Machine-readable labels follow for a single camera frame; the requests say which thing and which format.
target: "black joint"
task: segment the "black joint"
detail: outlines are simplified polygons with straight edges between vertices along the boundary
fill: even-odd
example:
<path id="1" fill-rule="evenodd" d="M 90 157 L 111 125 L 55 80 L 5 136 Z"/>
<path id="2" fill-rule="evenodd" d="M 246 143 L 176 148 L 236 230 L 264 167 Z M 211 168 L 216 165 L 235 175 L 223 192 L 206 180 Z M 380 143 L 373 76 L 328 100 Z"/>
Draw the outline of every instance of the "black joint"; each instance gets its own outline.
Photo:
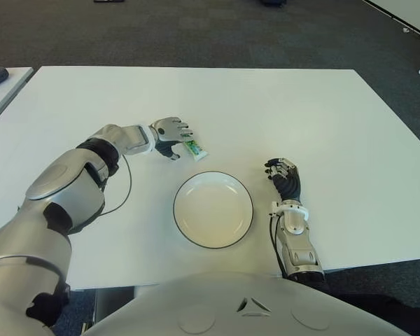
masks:
<path id="1" fill-rule="evenodd" d="M 87 171 L 87 173 L 89 173 L 92 180 L 97 184 L 98 188 L 101 189 L 106 185 L 107 179 L 101 181 L 98 171 L 89 162 L 85 164 L 84 168 Z"/>
<path id="2" fill-rule="evenodd" d="M 49 203 L 43 210 L 43 216 L 47 220 L 47 228 L 56 231 L 67 238 L 67 234 L 73 227 L 73 221 L 70 215 L 56 203 Z"/>
<path id="3" fill-rule="evenodd" d="M 118 151 L 109 142 L 103 139 L 91 138 L 84 141 L 77 148 L 88 149 L 96 153 L 105 163 L 109 170 L 109 176 L 118 170 Z"/>
<path id="4" fill-rule="evenodd" d="M 58 282 L 53 294 L 40 293 L 33 299 L 33 305 L 26 314 L 46 326 L 53 326 L 58 320 L 63 306 L 69 303 L 70 286 L 63 281 Z"/>

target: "robot forearm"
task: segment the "robot forearm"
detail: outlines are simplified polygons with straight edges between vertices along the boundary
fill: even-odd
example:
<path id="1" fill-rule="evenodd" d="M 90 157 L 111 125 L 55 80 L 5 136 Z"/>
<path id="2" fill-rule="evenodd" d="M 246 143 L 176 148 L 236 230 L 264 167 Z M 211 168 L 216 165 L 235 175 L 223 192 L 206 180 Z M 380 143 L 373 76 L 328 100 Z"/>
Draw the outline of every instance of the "robot forearm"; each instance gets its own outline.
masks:
<path id="1" fill-rule="evenodd" d="M 265 165 L 269 179 L 281 196 L 272 203 L 277 216 L 276 238 L 282 245 L 281 255 L 290 280 L 300 283 L 324 283 L 324 273 L 316 250 L 309 240 L 309 212 L 300 203 L 300 178 L 297 167 L 287 159 L 273 159 Z"/>
<path id="2" fill-rule="evenodd" d="M 33 182 L 14 218 L 0 229 L 0 335 L 50 333 L 46 326 L 56 322 L 68 300 L 68 235 L 102 212 L 106 181 L 121 155 L 160 147 L 174 160 L 171 146 L 193 139 L 186 127 L 178 118 L 150 127 L 107 125 Z"/>

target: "white plate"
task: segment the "white plate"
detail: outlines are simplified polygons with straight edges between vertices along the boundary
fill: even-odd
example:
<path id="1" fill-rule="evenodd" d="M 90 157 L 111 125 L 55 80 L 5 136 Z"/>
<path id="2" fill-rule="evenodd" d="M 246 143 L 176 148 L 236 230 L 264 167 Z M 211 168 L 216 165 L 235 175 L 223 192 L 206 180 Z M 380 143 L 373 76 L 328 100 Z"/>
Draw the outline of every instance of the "white plate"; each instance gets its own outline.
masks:
<path id="1" fill-rule="evenodd" d="M 252 199 L 235 177 L 208 171 L 189 178 L 174 199 L 177 227 L 193 243 L 219 249 L 238 242 L 252 223 Z"/>

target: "toothpaste tube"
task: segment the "toothpaste tube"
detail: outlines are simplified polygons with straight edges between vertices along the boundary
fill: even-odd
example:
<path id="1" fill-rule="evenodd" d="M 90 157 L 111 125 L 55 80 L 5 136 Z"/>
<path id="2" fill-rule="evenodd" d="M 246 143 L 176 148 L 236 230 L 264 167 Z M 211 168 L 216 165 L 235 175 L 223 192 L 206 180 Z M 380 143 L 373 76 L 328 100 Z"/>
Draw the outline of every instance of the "toothpaste tube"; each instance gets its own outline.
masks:
<path id="1" fill-rule="evenodd" d="M 196 162 L 208 155 L 194 140 L 184 142 L 183 145 L 192 153 Z"/>

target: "plate rim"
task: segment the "plate rim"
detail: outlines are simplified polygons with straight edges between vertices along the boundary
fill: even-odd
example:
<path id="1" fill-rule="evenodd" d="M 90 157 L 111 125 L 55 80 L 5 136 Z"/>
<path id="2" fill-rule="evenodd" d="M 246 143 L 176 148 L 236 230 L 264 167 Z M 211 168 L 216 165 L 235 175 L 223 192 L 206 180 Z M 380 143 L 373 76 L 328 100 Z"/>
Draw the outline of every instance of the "plate rim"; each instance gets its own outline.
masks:
<path id="1" fill-rule="evenodd" d="M 251 212 L 251 221 L 250 221 L 250 223 L 249 223 L 249 225 L 248 225 L 248 227 L 247 227 L 247 230 L 245 231 L 245 233 L 237 240 L 237 241 L 234 241 L 233 243 L 231 243 L 231 244 L 229 244 L 229 245 L 224 245 L 224 246 L 221 246 L 221 247 L 210 247 L 210 246 L 204 246 L 204 245 L 201 245 L 201 244 L 198 244 L 196 241 L 193 241 L 193 240 L 191 240 L 185 233 L 183 233 L 183 231 L 181 230 L 181 228 L 179 227 L 179 224 L 177 223 L 177 219 L 176 219 L 176 198 L 177 198 L 177 195 L 179 194 L 179 191 L 181 191 L 181 189 L 182 189 L 182 187 L 185 185 L 185 183 L 187 183 L 187 182 L 189 182 L 189 180 L 191 180 L 191 179 L 193 179 L 193 178 L 195 178 L 196 176 L 198 176 L 198 175 L 201 175 L 201 174 L 205 174 L 205 173 L 219 173 L 219 174 L 224 174 L 224 175 L 227 175 L 227 176 L 230 176 L 231 178 L 233 178 L 233 179 L 235 179 L 235 180 L 237 180 L 242 186 L 243 186 L 243 188 L 245 189 L 245 191 L 247 192 L 247 195 L 249 196 L 249 199 L 250 199 L 250 201 L 251 201 L 251 209 L 252 209 L 252 212 Z M 174 217 L 174 222 L 175 222 L 175 224 L 176 224 L 176 227 L 178 228 L 178 230 L 181 232 L 181 234 L 189 241 L 189 242 L 192 242 L 193 244 L 195 244 L 195 245 L 198 245 L 198 246 L 200 246 L 200 247 L 203 247 L 203 248 L 205 248 L 205 249 L 211 249 L 211 250 L 219 250 L 219 249 L 225 249 L 225 248 L 227 248 L 227 247 L 230 247 L 230 246 L 232 246 L 232 245 L 234 245 L 234 244 L 236 244 L 237 242 L 239 242 L 241 239 L 243 239 L 246 235 L 247 235 L 247 232 L 249 232 L 249 230 L 251 229 L 251 226 L 252 226 L 252 222 L 253 222 L 253 202 L 252 202 L 252 196 L 251 196 L 251 194 L 249 193 L 249 190 L 247 190 L 247 188 L 246 188 L 246 186 L 238 179 L 238 178 L 236 178 L 235 176 L 233 176 L 233 175 L 230 175 L 230 174 L 227 174 L 227 173 L 225 173 L 225 172 L 223 172 L 223 171 L 218 171 L 218 170 L 209 170 L 209 171 L 201 171 L 200 173 L 197 173 L 197 174 L 194 174 L 194 175 L 192 175 L 191 177 L 189 177 L 189 178 L 187 178 L 182 184 L 181 184 L 181 186 L 178 188 L 178 190 L 176 191 L 176 195 L 174 196 L 174 201 L 173 201 L 173 217 Z"/>

